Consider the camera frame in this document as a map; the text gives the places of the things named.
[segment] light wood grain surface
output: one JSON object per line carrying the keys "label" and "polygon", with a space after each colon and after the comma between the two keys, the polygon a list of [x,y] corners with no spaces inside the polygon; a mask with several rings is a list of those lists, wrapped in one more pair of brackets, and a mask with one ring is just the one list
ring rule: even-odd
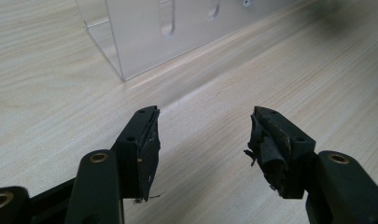
{"label": "light wood grain surface", "polygon": [[123,82],[73,0],[0,0],[0,188],[35,196],[72,178],[147,105],[161,109],[161,196],[125,200],[127,223],[308,223],[243,153],[254,105],[378,184],[378,0],[319,10],[288,7]]}

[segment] wooden table surface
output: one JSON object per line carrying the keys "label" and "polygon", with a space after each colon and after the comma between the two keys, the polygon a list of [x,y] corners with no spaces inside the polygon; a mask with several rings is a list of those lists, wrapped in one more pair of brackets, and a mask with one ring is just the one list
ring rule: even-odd
{"label": "wooden table surface", "polygon": [[378,0],[327,11],[285,8],[124,82],[73,0],[0,0],[0,188],[72,178],[158,105],[161,196],[125,200],[127,223],[308,223],[305,200],[279,198],[243,150],[253,106],[269,107],[378,184]]}

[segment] metal screw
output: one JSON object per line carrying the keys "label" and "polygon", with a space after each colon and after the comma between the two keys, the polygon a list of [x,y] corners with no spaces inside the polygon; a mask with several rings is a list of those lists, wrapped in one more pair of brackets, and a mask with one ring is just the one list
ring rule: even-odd
{"label": "metal screw", "polygon": [[340,164],[348,164],[349,163],[349,160],[345,156],[339,155],[339,154],[330,154],[329,160],[340,163]]}
{"label": "metal screw", "polygon": [[0,193],[0,208],[10,203],[13,200],[13,198],[14,194],[9,191]]}
{"label": "metal screw", "polygon": [[106,153],[103,153],[103,152],[96,153],[96,154],[90,156],[90,162],[94,162],[94,163],[102,162],[102,161],[107,160],[108,157],[109,156]]}

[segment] clear acrylic box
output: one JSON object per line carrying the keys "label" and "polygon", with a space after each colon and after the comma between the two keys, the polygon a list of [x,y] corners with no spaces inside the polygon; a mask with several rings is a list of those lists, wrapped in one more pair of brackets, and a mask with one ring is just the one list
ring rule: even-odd
{"label": "clear acrylic box", "polygon": [[301,0],[77,0],[124,80]]}

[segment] screw hole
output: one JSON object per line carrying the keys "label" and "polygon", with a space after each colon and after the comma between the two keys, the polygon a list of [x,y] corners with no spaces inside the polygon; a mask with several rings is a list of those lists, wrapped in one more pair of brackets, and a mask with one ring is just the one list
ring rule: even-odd
{"label": "screw hole", "polygon": [[14,194],[9,191],[0,193],[0,208],[10,203],[11,200],[13,200],[13,198],[14,198]]}
{"label": "screw hole", "polygon": [[133,142],[133,141],[135,141],[135,137],[127,137],[127,141]]}
{"label": "screw hole", "polygon": [[337,163],[340,163],[340,164],[348,164],[349,163],[349,160],[345,156],[342,156],[342,155],[332,154],[332,155],[329,155],[329,159],[331,161],[334,161],[334,162],[337,162]]}
{"label": "screw hole", "polygon": [[107,160],[109,156],[106,153],[96,153],[90,156],[90,162],[101,162]]}

